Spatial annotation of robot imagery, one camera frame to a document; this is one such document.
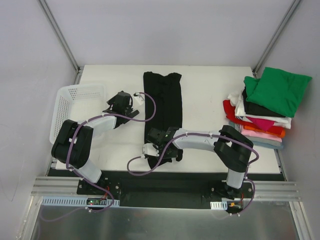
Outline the black graphic t-shirt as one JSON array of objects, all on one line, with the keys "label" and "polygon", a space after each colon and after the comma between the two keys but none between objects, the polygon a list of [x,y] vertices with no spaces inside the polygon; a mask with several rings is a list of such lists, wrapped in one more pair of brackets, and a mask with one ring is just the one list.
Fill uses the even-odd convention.
[{"label": "black graphic t-shirt", "polygon": [[147,143],[148,133],[152,128],[167,131],[170,127],[181,128],[183,124],[183,102],[180,80],[182,75],[170,73],[163,76],[151,71],[143,74],[144,92],[152,100],[145,100],[145,118],[148,119],[156,111],[155,116],[145,123],[144,142]]}]

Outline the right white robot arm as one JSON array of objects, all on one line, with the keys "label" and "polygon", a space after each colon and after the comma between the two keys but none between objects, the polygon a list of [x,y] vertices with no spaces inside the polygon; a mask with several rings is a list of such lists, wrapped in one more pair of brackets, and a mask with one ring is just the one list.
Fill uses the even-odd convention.
[{"label": "right white robot arm", "polygon": [[219,131],[200,132],[177,127],[169,127],[166,131],[151,128],[142,154],[161,161],[177,158],[184,149],[213,152],[228,168],[226,182],[214,189],[220,196],[234,200],[243,191],[253,146],[248,138],[229,125]]}]

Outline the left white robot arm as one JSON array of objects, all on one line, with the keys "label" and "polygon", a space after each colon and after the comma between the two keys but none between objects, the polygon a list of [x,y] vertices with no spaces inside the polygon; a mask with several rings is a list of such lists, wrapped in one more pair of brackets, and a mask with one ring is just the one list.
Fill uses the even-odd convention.
[{"label": "left white robot arm", "polygon": [[88,188],[94,194],[103,193],[106,182],[103,180],[102,171],[90,160],[92,141],[136,117],[139,110],[134,107],[143,103],[141,94],[131,95],[120,91],[107,101],[109,107],[103,110],[101,115],[87,120],[84,124],[65,120],[51,149],[52,157],[89,180]]}]

